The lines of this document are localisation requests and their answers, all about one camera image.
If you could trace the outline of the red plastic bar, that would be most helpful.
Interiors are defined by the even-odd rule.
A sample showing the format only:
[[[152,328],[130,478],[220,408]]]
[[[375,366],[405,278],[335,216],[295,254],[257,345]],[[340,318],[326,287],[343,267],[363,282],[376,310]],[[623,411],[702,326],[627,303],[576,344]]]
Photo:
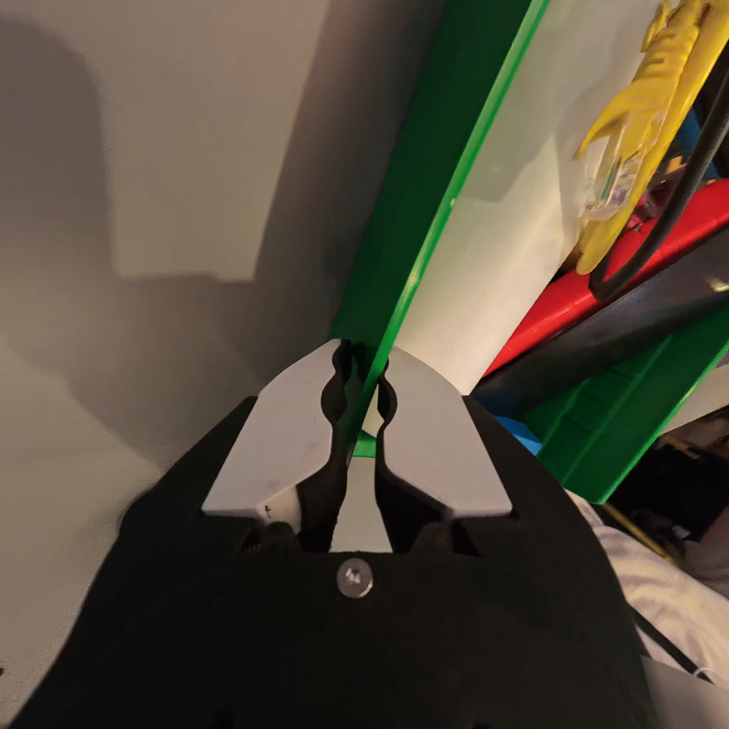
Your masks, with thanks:
[[[609,263],[609,275],[622,267],[652,232],[658,217],[640,218],[633,213],[626,231],[616,240]],[[627,290],[645,282],[679,260],[700,241],[713,235],[728,222],[728,180],[721,178],[699,189],[674,225],[666,240],[631,280]],[[535,346],[566,331],[600,311],[606,303],[598,301],[588,287],[588,277],[571,270],[549,284],[530,308],[515,332],[484,372],[497,371]]]

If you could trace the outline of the green plastic bin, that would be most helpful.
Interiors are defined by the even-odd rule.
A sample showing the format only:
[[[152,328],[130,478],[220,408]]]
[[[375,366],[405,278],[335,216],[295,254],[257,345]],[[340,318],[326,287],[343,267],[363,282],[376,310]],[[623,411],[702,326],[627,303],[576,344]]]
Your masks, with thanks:
[[[446,2],[333,324],[357,358],[351,459],[454,204],[550,2]]]

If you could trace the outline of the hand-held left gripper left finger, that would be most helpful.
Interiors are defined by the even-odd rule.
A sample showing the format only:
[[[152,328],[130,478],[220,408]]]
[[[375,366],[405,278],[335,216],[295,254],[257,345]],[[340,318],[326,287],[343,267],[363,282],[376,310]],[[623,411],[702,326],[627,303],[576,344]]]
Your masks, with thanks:
[[[257,396],[202,504],[207,516],[287,524],[303,549],[328,552],[347,490],[351,343],[332,339]]]

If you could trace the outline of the person in white shirt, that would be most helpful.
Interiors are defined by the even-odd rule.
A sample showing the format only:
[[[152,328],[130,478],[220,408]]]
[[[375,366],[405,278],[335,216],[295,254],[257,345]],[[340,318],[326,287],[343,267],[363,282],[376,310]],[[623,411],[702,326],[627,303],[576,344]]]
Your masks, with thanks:
[[[728,688],[728,602],[712,588],[607,525],[585,499],[568,492],[596,534],[627,602],[715,685]]]

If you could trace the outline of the small blue object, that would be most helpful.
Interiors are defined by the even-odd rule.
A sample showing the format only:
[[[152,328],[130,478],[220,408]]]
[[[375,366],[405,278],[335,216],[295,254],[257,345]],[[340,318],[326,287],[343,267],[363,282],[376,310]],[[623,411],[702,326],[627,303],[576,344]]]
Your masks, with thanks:
[[[542,451],[542,441],[524,423],[514,418],[494,415],[494,418],[508,430],[530,453],[538,455]]]

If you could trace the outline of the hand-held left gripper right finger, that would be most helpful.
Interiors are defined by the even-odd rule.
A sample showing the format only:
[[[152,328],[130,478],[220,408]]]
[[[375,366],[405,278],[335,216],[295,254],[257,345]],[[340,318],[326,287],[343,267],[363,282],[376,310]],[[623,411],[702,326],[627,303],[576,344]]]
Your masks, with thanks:
[[[394,552],[408,552],[428,524],[512,515],[463,396],[435,369],[393,348],[378,413],[375,494]]]

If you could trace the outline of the grey desk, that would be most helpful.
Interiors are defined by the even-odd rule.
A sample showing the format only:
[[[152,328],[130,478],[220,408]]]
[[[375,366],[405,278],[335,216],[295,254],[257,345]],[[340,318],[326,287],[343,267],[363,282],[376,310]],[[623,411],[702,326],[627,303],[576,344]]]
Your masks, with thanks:
[[[2,2],[2,727],[124,511],[329,338],[446,2]]]

